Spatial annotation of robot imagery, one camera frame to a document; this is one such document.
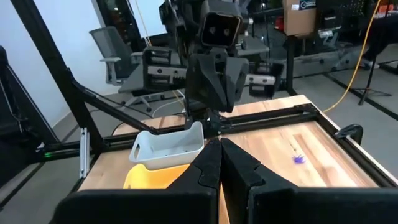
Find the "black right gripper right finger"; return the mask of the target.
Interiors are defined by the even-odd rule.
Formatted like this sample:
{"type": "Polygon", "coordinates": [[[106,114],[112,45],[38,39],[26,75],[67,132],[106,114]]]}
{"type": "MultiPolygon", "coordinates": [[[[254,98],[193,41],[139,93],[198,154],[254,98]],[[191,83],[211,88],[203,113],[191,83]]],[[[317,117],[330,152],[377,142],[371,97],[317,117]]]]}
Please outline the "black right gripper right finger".
{"type": "Polygon", "coordinates": [[[398,224],[397,188],[299,187],[231,140],[220,143],[230,224],[398,224]]]}

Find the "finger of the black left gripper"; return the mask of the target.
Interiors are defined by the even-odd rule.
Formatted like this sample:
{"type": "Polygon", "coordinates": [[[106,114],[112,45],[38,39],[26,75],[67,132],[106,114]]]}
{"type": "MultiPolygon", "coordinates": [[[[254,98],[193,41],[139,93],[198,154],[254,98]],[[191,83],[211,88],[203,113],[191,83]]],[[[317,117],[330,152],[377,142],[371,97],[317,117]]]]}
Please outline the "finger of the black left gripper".
{"type": "Polygon", "coordinates": [[[226,60],[207,54],[192,54],[188,60],[186,91],[189,98],[207,108],[233,110],[233,82],[226,74],[226,60]]]}
{"type": "Polygon", "coordinates": [[[249,71],[249,62],[246,58],[228,57],[226,59],[226,99],[229,105],[240,99],[246,75],[249,71]]]}

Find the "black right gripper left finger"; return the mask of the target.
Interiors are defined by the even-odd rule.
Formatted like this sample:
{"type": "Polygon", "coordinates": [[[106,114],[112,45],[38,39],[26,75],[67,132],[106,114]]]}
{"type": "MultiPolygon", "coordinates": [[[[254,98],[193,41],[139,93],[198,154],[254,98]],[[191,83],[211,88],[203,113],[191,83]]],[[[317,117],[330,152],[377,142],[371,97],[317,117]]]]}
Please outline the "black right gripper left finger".
{"type": "Polygon", "coordinates": [[[82,190],[56,207],[54,224],[218,224],[222,147],[205,148],[166,189],[82,190]]]}

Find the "yellow plastic bin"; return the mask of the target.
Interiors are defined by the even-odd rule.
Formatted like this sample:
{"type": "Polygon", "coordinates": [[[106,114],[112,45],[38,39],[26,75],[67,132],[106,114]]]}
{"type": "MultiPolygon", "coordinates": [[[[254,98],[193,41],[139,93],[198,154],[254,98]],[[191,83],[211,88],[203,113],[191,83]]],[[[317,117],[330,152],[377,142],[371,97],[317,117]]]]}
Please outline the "yellow plastic bin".
{"type": "Polygon", "coordinates": [[[126,176],[124,189],[166,189],[179,178],[190,164],[173,166],[164,169],[148,170],[145,165],[134,166],[126,176]]]}

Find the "grey plastic bin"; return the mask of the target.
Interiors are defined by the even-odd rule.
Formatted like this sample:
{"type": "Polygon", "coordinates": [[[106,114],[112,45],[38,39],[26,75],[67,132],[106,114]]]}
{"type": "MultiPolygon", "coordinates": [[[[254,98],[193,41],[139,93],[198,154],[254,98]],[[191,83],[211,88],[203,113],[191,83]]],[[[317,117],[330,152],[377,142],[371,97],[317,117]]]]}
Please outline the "grey plastic bin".
{"type": "Polygon", "coordinates": [[[148,170],[191,163],[205,147],[203,125],[196,121],[189,129],[153,135],[141,131],[132,146],[129,160],[148,170]]]}

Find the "grey side cart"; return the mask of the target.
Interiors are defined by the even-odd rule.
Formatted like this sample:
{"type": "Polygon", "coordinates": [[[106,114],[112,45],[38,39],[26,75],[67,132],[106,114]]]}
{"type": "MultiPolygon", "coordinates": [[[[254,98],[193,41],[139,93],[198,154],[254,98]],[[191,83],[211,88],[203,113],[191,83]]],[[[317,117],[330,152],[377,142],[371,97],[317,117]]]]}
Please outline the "grey side cart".
{"type": "MultiPolygon", "coordinates": [[[[260,56],[260,54],[267,53],[269,51],[268,46],[264,45],[261,39],[251,36],[240,36],[238,43],[243,44],[244,46],[238,47],[238,55],[240,57],[257,57],[260,56]]],[[[144,87],[143,66],[141,62],[139,66],[132,72],[130,77],[122,84],[118,92],[132,93],[133,96],[142,96],[158,93],[160,90],[144,87]]]]}

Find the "grey office chair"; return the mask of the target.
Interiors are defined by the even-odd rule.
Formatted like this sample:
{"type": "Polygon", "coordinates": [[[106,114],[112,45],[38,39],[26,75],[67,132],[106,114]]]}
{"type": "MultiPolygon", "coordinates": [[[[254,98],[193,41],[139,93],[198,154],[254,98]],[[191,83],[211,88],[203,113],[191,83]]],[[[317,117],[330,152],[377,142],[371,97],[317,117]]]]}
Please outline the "grey office chair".
{"type": "Polygon", "coordinates": [[[141,52],[133,52],[113,26],[89,31],[106,64],[106,83],[121,87],[141,63],[141,52]]]}

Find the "brown cardboard box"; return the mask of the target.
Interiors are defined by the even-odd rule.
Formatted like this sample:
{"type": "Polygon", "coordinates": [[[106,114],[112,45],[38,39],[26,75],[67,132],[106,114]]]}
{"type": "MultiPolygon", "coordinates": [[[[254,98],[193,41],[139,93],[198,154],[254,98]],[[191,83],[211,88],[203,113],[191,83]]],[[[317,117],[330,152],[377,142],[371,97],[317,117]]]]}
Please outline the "brown cardboard box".
{"type": "Polygon", "coordinates": [[[313,33],[316,0],[282,0],[282,4],[285,35],[300,37],[313,33]]]}

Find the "black tripod stand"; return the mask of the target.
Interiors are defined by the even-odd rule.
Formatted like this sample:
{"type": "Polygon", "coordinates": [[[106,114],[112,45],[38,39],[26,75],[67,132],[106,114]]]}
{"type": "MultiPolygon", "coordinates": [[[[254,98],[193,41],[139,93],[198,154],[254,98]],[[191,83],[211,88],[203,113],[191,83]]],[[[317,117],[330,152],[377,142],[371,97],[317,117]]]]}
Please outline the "black tripod stand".
{"type": "Polygon", "coordinates": [[[392,96],[390,93],[386,93],[379,90],[373,90],[371,88],[371,82],[374,75],[374,70],[378,69],[380,65],[376,63],[377,56],[391,43],[393,43],[395,39],[395,34],[389,31],[382,32],[380,31],[379,35],[375,38],[372,38],[369,41],[367,51],[362,54],[361,61],[359,66],[364,68],[365,70],[369,70],[369,75],[367,79],[366,86],[364,88],[354,88],[354,90],[361,91],[361,97],[358,102],[358,105],[363,105],[365,100],[368,98],[369,94],[376,94],[379,96],[392,96]]]}

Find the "black equipment stand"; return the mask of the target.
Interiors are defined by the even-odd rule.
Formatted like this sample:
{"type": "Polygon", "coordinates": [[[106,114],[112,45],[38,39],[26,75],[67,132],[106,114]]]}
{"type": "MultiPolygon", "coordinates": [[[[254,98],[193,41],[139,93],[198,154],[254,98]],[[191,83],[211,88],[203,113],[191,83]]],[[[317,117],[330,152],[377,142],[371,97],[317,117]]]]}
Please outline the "black equipment stand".
{"type": "Polygon", "coordinates": [[[28,166],[37,148],[58,142],[0,45],[0,188],[28,166]]]}

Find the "silver aluminium bracket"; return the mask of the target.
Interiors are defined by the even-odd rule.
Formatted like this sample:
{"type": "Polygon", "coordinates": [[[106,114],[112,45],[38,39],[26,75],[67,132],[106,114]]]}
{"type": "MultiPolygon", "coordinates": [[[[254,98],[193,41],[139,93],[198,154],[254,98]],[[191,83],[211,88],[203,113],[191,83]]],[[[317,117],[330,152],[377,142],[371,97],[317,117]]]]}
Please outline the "silver aluminium bracket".
{"type": "Polygon", "coordinates": [[[90,133],[87,128],[80,129],[80,178],[86,178],[90,171],[90,133]]]}

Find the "black frame clamp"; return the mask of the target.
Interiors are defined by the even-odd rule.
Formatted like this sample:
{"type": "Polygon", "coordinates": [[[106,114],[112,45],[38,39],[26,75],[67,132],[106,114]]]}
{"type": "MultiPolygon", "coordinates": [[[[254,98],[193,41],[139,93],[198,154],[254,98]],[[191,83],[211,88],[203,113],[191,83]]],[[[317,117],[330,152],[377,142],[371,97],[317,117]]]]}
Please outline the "black frame clamp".
{"type": "Polygon", "coordinates": [[[349,136],[356,143],[361,144],[363,138],[364,129],[360,124],[348,125],[335,133],[338,139],[346,138],[349,136]]]}

